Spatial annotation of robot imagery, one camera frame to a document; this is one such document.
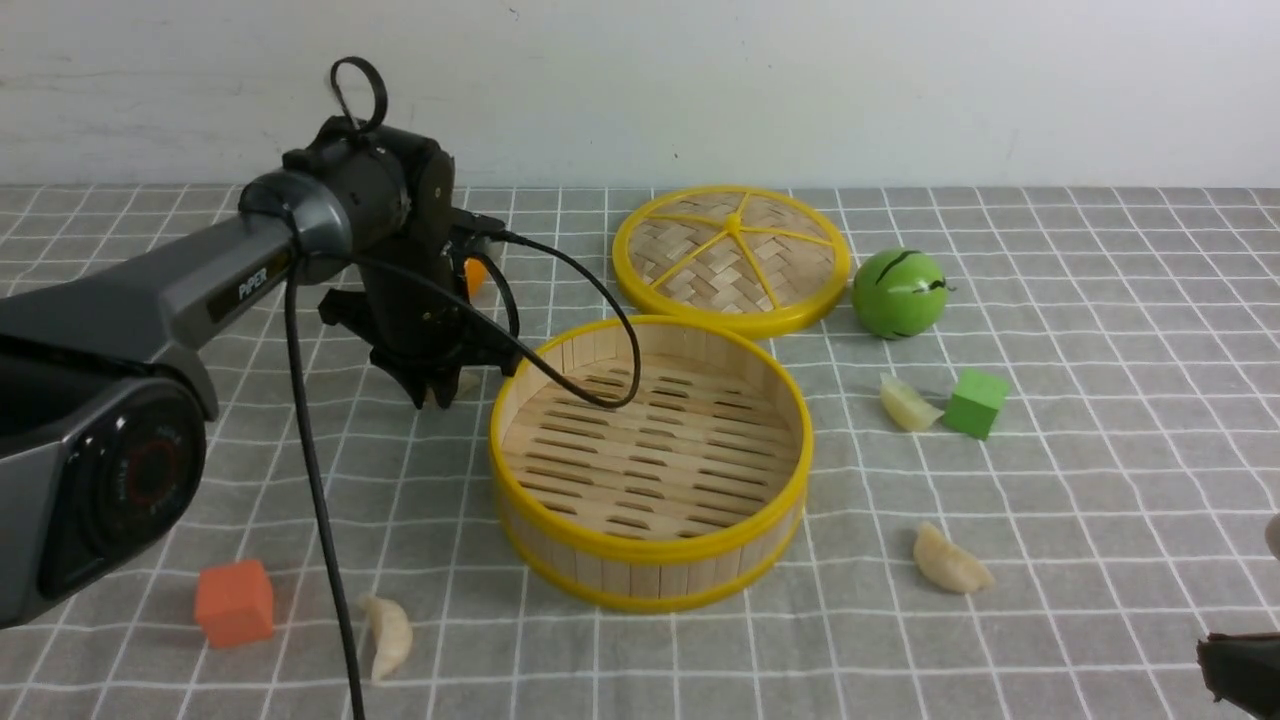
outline bamboo steamer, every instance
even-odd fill
[[[502,525],[524,560],[588,602],[632,612],[704,606],[755,582],[801,521],[809,411],[753,342],[687,318],[631,319],[636,398],[590,405],[525,361],[490,421]],[[617,319],[539,350],[595,395],[621,397],[631,346]]]

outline white wall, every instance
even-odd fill
[[[247,181],[360,54],[460,183],[1280,186],[1275,0],[790,8],[0,0],[0,182]]]

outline green ball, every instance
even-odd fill
[[[854,313],[867,332],[886,340],[933,327],[951,296],[942,268],[919,250],[872,255],[854,274]]]

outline green cube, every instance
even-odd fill
[[[978,439],[987,439],[1009,397],[1009,380],[978,370],[961,370],[942,415],[942,424]]]

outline yellow rim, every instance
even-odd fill
[[[558,587],[559,589],[567,592],[571,596],[577,597],[584,602],[591,605],[600,605],[612,610],[618,610],[622,612],[636,612],[636,614],[650,614],[650,612],[680,612],[682,610],[692,610],[695,607],[704,607],[713,602],[719,602],[726,597],[741,592],[744,588],[751,585],[760,579],[762,575],[769,571],[782,553],[787,551],[791,541],[795,538],[796,530],[800,529],[800,523],[804,521],[804,510],[796,514],[795,520],[792,520],[791,527],[787,529],[786,537],[778,543],[776,548],[769,551],[769,553],[760,561],[759,565],[753,568],[749,573],[739,575],[732,580],[716,585],[714,588],[695,593],[695,594],[682,594],[678,597],[630,597],[621,594],[611,594],[591,589],[577,582],[573,582],[564,575],[557,573],[550,565],[543,562],[534,553],[529,552],[525,546],[522,546],[516,538],[516,533],[511,529],[511,520],[507,514],[500,509],[498,511],[498,521],[502,524],[503,533],[507,534],[508,542],[516,548],[516,553],[534,569],[535,573],[547,579],[547,582]]]
[[[667,318],[662,315],[637,315],[628,318],[632,325],[640,324],[669,324],[669,325],[682,325],[698,328],[703,332],[719,336],[739,347],[754,354],[756,357],[763,360],[774,374],[777,374],[782,382],[786,384],[787,392],[792,401],[795,401],[796,407],[800,411],[800,457],[796,460],[795,471],[787,480],[786,487],[782,492],[777,495],[773,500],[768,502],[759,512],[742,520],[736,525],[731,525],[722,530],[714,533],[708,533],[705,536],[699,536],[696,538],[677,539],[677,541],[637,541],[630,538],[620,538],[616,536],[607,536],[595,530],[589,530],[577,525],[562,516],[543,507],[538,500],[530,495],[518,482],[515,479],[515,473],[511,470],[511,465],[507,464],[507,459],[502,452],[502,437],[499,429],[499,418],[502,416],[500,409],[507,402],[508,396],[515,387],[516,380],[520,379],[522,373],[527,373],[531,364],[527,360],[522,361],[516,369],[516,374],[503,383],[502,389],[498,391],[498,398],[493,405],[493,415],[489,419],[489,459],[493,462],[494,480],[499,484],[499,489],[511,500],[512,503],[526,516],[529,521],[532,523],[539,530],[541,530],[548,537],[568,544],[573,548],[582,548],[589,551],[591,555],[602,557],[604,560],[613,560],[618,562],[692,562],[696,560],[704,560],[708,556],[719,555],[727,552],[736,547],[741,547],[748,542],[755,539],[762,533],[765,533],[776,523],[778,523],[783,514],[791,510],[796,501],[804,495],[805,487],[809,478],[809,468],[813,464],[813,424],[809,416],[809,409],[805,405],[804,395],[800,392],[800,387],[795,383],[786,369],[774,360],[769,354],[760,350],[754,342],[744,340],[732,332],[727,332],[708,323],[694,320],[690,318]],[[547,345],[538,348],[539,355],[544,355],[547,351],[554,348],[558,345],[572,341],[573,338],[600,331],[608,327],[620,327],[621,322],[617,318],[611,318],[605,320],[598,320],[573,329],[566,334],[562,334]]]
[[[675,270],[684,266],[686,260],[692,259],[703,249],[713,245],[714,240],[721,240],[722,233],[718,233],[713,241],[701,245],[698,250],[686,255],[681,259],[676,266],[671,268],[663,277],[658,278],[653,283],[646,282],[644,278],[636,273],[635,265],[631,264],[630,254],[630,241],[631,233],[635,231],[636,225],[648,219],[673,219],[673,220],[687,220],[687,222],[704,222],[703,218],[698,217],[684,217],[684,215],[668,215],[668,214],[654,214],[658,208],[675,202],[682,197],[689,197],[691,195],[704,195],[714,192],[741,192],[742,204],[753,196],[767,197],[776,202],[788,205],[801,213],[804,213],[809,219],[818,224],[823,232],[827,233],[827,240],[809,237],[800,233],[788,233],[786,231],[769,229],[776,234],[783,234],[787,237],[795,237],[797,240],[805,240],[810,242],[818,242],[819,245],[829,245],[832,249],[832,255],[835,259],[835,266],[832,268],[831,277],[822,286],[822,288],[814,295],[806,297],[805,300],[787,305],[783,307],[777,307],[777,297],[774,297],[769,283],[760,274],[760,268],[756,264],[755,254],[745,247],[745,243],[740,237],[735,236],[740,251],[745,256],[746,261],[755,270],[756,275],[760,278],[760,286],[764,288],[765,293],[774,304],[774,310],[767,313],[751,313],[751,314],[727,314],[727,313],[712,313],[709,310],[701,310],[699,307],[692,307],[682,302],[676,302],[669,297],[663,296],[654,287],[660,286]],[[749,186],[736,186],[736,184],[713,184],[704,187],[694,187],[689,190],[681,190],[677,192],[671,192],[663,195],[662,197],[655,197],[649,202],[644,204],[640,209],[632,213],[618,228],[618,233],[613,240],[613,272],[618,278],[618,286],[622,292],[626,293],[627,299],[635,304],[636,307],[645,313],[653,313],[659,315],[671,315],[699,324],[714,324],[716,327],[726,328],[731,332],[741,334],[751,340],[760,340],[767,337],[777,337],[787,333],[794,333],[808,328],[824,318],[831,313],[832,307],[841,301],[845,295],[846,286],[849,283],[850,273],[852,272],[852,252],[849,250],[849,243],[845,241],[845,236],[836,228],[826,215],[814,210],[813,208],[805,205],[804,202],[791,197],[788,195],[782,195],[780,192],[773,192],[772,190],[764,190]]]

